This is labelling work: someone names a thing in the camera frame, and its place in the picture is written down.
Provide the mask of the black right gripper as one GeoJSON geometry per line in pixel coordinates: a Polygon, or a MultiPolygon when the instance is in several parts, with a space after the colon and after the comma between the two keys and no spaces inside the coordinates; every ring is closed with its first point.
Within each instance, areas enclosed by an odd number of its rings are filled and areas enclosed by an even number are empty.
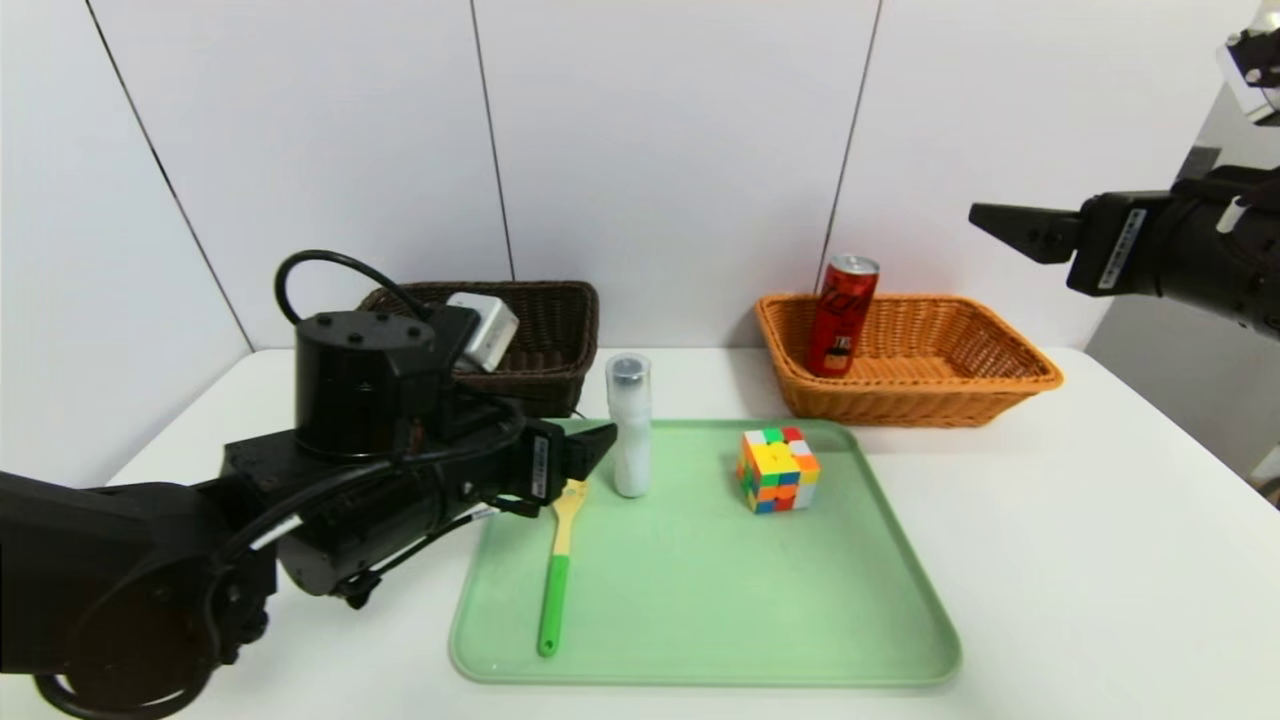
{"type": "Polygon", "coordinates": [[[1234,322],[1253,322],[1254,260],[1243,247],[1244,224],[1229,233],[1219,228],[1240,195],[1238,190],[1102,193],[1080,213],[974,202],[968,220],[1041,265],[1069,263],[1076,251],[1068,286],[1091,297],[1170,299],[1234,322]]]}

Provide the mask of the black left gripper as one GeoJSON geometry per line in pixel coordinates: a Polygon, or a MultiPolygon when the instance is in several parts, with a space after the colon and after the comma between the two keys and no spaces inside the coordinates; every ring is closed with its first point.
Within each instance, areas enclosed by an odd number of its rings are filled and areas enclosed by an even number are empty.
{"type": "Polygon", "coordinates": [[[463,500],[536,518],[559,498],[566,479],[586,480],[617,437],[614,423],[564,436],[554,423],[527,419],[517,434],[494,437],[476,457],[463,461],[463,500]]]}

